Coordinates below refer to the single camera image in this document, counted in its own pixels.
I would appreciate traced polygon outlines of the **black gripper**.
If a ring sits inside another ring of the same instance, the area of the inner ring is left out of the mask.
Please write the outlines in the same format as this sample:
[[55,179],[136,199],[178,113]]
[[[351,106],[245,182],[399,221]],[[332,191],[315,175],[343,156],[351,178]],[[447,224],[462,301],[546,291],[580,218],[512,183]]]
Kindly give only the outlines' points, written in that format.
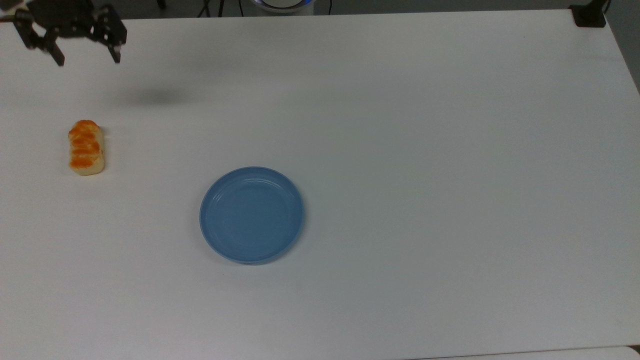
[[[87,38],[105,45],[114,63],[121,63],[128,30],[113,6],[96,9],[91,0],[31,0],[26,7],[28,10],[16,9],[13,15],[13,25],[26,48],[41,50],[62,67],[66,57],[57,45],[58,35]],[[34,30],[34,24],[46,30],[43,36]]]

